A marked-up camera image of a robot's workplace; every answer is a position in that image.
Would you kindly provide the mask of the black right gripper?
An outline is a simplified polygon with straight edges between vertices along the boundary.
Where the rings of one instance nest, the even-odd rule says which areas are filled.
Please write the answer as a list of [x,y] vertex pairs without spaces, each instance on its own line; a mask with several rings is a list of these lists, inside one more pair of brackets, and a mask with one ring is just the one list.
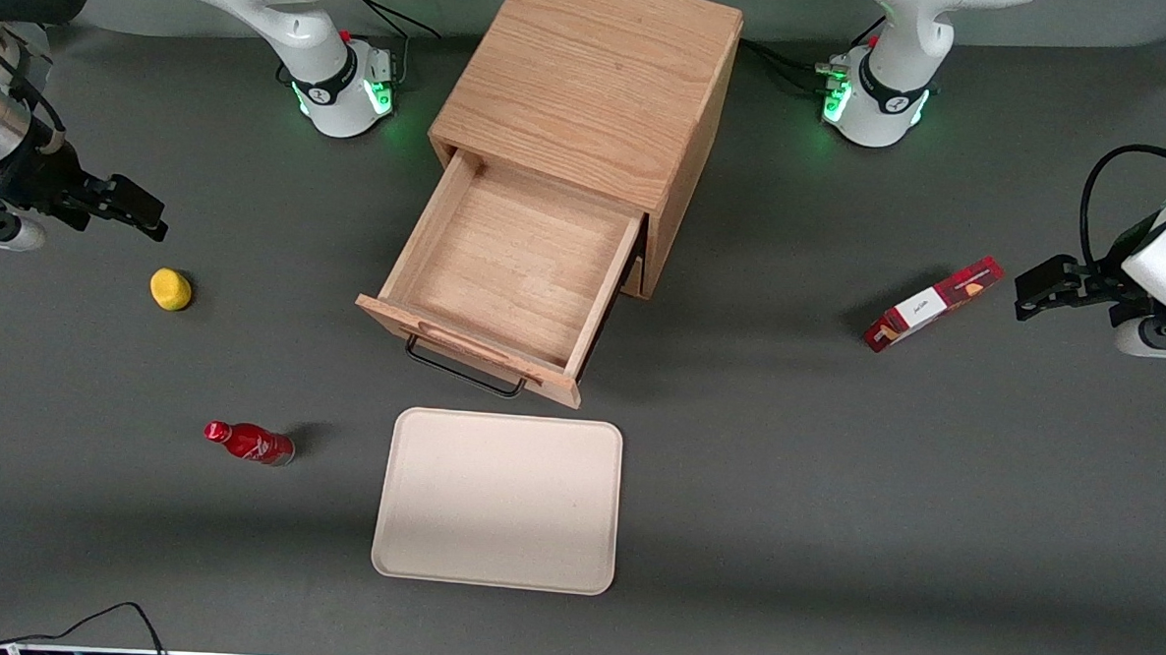
[[41,246],[45,228],[21,216],[33,210],[78,231],[87,230],[93,217],[115,220],[141,231],[153,242],[163,242],[168,224],[166,205],[125,174],[99,181],[97,196],[71,196],[87,185],[73,149],[41,154],[30,146],[19,147],[0,161],[0,244]]

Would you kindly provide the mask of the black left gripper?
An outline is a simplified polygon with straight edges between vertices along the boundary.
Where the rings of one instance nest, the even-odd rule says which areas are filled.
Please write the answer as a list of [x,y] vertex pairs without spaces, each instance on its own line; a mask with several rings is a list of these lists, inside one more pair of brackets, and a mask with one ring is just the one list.
[[1135,328],[1153,316],[1154,300],[1124,272],[1128,256],[1107,255],[1095,260],[1055,255],[1014,279],[1017,321],[1058,308],[1109,304],[1114,328]]

